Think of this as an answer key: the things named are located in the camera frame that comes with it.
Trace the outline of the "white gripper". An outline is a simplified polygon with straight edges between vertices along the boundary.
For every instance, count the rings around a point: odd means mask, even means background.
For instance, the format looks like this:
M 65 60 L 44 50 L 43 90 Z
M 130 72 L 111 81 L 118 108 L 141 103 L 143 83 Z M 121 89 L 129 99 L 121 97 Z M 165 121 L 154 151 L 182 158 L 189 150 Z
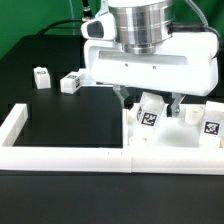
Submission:
M 149 55 L 126 53 L 114 41 L 88 40 L 84 58 L 90 79 L 117 84 L 113 91 L 123 108 L 130 98 L 125 86 L 173 92 L 167 116 L 177 117 L 184 94 L 206 96 L 216 87 L 217 51 L 218 40 L 211 32 L 175 33 Z

